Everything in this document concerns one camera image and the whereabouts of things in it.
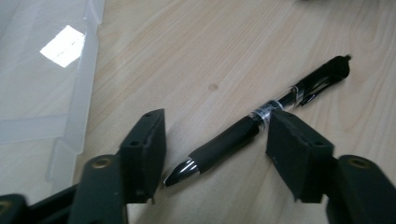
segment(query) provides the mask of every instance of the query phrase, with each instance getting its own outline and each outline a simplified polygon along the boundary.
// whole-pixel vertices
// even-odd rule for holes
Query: wooden surface
[[[350,76],[292,112],[396,183],[396,2],[361,0],[106,1],[85,152],[112,154],[139,118],[165,109],[164,172],[336,55]],[[324,205],[295,202],[265,156],[266,133],[131,223],[327,223]]]

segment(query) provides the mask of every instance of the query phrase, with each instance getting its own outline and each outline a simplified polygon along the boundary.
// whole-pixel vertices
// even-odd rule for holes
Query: light wood tabletop
[[[349,77],[291,112],[396,183],[396,2],[106,1],[85,150],[115,153],[145,113],[165,109],[164,176],[194,149],[337,55]],[[228,160],[128,205],[131,223],[327,223],[295,202],[265,156],[266,133]]]

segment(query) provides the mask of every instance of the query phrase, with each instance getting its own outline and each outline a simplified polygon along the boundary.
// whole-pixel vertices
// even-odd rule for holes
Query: pen
[[[272,110],[288,110],[292,106],[306,105],[331,85],[346,78],[349,75],[350,59],[351,57],[347,55],[329,60],[291,86],[280,99],[268,101],[208,143],[195,149],[165,178],[163,181],[165,186],[169,187],[192,175],[204,173],[246,145],[268,127]]]

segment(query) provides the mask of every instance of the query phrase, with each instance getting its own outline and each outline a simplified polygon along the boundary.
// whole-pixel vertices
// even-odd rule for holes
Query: ballpoint pen
[[[292,106],[306,105],[331,85],[346,78],[349,75],[350,59],[347,55],[329,60],[291,86],[280,99],[268,101],[208,143],[195,149],[165,178],[165,186],[169,187],[192,175],[202,174],[243,147],[268,127],[272,110],[288,110]]]

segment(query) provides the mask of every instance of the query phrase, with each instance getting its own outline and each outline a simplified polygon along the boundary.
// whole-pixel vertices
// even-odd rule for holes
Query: pen clicker
[[[288,110],[293,106],[306,105],[331,85],[346,78],[349,75],[350,59],[351,57],[347,55],[329,60],[291,86],[279,99],[268,101],[208,143],[195,149],[165,178],[163,181],[165,186],[175,185],[194,174],[202,174],[245,146],[260,131],[268,127],[272,110]]]

